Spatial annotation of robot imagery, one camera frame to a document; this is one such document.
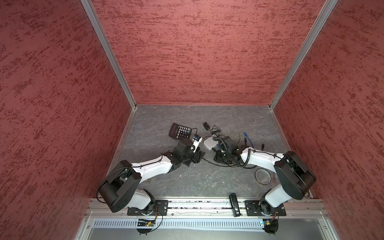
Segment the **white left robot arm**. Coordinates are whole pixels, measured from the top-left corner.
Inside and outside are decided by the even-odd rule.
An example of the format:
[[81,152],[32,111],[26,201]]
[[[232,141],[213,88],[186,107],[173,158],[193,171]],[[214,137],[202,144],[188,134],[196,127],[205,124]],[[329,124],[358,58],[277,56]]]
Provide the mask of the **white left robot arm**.
[[156,200],[148,190],[139,190],[139,185],[153,177],[168,174],[181,165],[188,167],[199,163],[205,155],[199,147],[201,142],[199,136],[193,140],[184,138],[172,152],[153,160],[133,164],[127,160],[120,161],[98,186],[97,200],[106,204],[113,213],[124,208],[135,208],[143,211],[144,215],[152,214]]

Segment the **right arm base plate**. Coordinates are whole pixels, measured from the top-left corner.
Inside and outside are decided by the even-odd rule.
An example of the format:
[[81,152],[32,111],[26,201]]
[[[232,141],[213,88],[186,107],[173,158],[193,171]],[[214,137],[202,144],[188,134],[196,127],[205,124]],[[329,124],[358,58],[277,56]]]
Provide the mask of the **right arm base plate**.
[[267,213],[262,211],[259,200],[245,200],[244,204],[248,217],[285,217],[287,215],[284,204],[268,210]]

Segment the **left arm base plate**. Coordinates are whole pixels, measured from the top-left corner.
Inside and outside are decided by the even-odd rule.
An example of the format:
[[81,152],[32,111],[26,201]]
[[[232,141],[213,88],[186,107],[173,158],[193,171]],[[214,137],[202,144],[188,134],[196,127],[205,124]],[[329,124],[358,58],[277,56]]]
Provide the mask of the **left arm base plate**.
[[148,207],[146,207],[144,210],[140,210],[138,208],[128,208],[127,215],[128,216],[155,216],[156,214],[158,215],[167,215],[168,211],[168,205],[169,201],[168,200],[155,200],[152,201]]

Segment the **white network switch box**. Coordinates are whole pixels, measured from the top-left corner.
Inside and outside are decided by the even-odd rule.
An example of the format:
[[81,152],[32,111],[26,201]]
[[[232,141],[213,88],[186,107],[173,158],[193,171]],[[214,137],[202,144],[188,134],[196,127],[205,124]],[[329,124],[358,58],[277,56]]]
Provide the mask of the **white network switch box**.
[[204,140],[204,146],[208,150],[213,150],[218,145],[218,140],[216,135],[212,135]]

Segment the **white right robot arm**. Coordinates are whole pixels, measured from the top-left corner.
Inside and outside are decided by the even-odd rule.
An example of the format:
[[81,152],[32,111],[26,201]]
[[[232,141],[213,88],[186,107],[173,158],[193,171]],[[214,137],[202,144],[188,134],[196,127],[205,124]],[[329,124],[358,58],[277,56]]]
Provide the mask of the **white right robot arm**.
[[243,169],[256,166],[277,175],[280,184],[266,192],[257,206],[264,216],[275,214],[290,199],[302,200],[317,180],[310,167],[295,152],[275,154],[247,145],[238,146],[230,137],[213,136],[213,141],[218,143],[215,162]]

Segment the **black power adapter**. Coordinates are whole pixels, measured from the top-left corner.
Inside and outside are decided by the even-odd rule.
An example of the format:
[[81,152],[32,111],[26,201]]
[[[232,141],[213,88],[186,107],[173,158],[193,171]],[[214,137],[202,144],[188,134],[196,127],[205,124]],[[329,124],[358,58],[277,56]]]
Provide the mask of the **black power adapter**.
[[208,124],[207,122],[204,122],[204,123],[203,123],[203,126],[204,126],[204,128],[205,128],[206,131],[209,131],[209,130],[211,129],[210,126],[209,126],[209,124]]

